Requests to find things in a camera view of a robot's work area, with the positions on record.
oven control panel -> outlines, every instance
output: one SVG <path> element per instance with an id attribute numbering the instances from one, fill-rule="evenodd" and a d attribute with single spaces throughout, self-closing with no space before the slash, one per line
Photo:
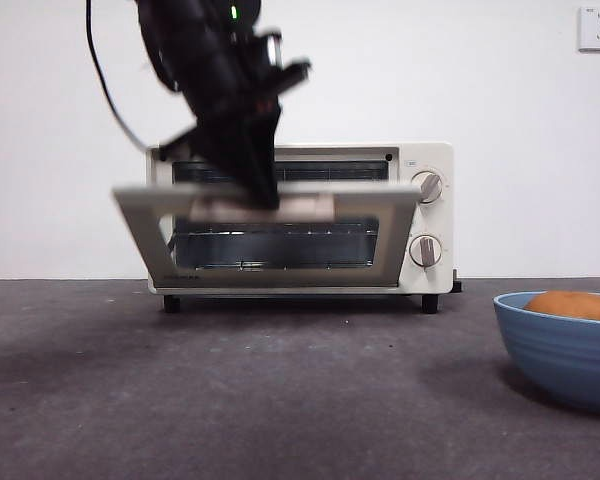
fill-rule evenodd
<path id="1" fill-rule="evenodd" d="M 400 182 L 422 188 L 400 274 L 409 293 L 447 293 L 453 287 L 453 149 L 447 143 L 399 147 Z"/>

oven window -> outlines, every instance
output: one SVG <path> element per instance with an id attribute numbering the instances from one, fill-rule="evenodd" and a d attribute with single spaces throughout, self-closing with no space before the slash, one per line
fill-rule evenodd
<path id="1" fill-rule="evenodd" d="M 386 160 L 276 162 L 276 177 L 289 181 L 373 181 L 389 179 Z M 231 178 L 203 162 L 175 162 L 175 183 L 227 183 Z"/>
<path id="2" fill-rule="evenodd" d="M 189 269 L 369 268 L 378 228 L 375 218 L 273 225 L 176 218 L 169 248 L 176 266 Z"/>

bread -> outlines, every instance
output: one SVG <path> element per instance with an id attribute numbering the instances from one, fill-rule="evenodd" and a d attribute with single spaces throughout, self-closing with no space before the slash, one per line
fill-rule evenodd
<path id="1" fill-rule="evenodd" d="M 600 320 L 600 295 L 551 291 L 537 295 L 524 309 L 562 317 Z"/>

oven knob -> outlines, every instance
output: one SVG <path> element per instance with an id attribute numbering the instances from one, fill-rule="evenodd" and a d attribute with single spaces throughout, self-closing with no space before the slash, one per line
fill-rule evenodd
<path id="1" fill-rule="evenodd" d="M 422 203 L 433 203 L 442 195 L 442 180 L 437 173 L 420 172 L 413 177 L 411 183 L 420 187 Z"/>
<path id="2" fill-rule="evenodd" d="M 411 242 L 411 259 L 423 268 L 433 267 L 442 258 L 442 245 L 437 238 L 422 235 Z"/>

toaster oven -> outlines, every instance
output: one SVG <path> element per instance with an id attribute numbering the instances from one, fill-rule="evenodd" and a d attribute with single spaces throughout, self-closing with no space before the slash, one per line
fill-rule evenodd
<path id="1" fill-rule="evenodd" d="M 277 147 L 277 211 L 245 208 L 202 160 L 158 153 L 147 186 L 114 196 L 167 312 L 183 295 L 419 294 L 434 313 L 454 288 L 449 144 Z"/>

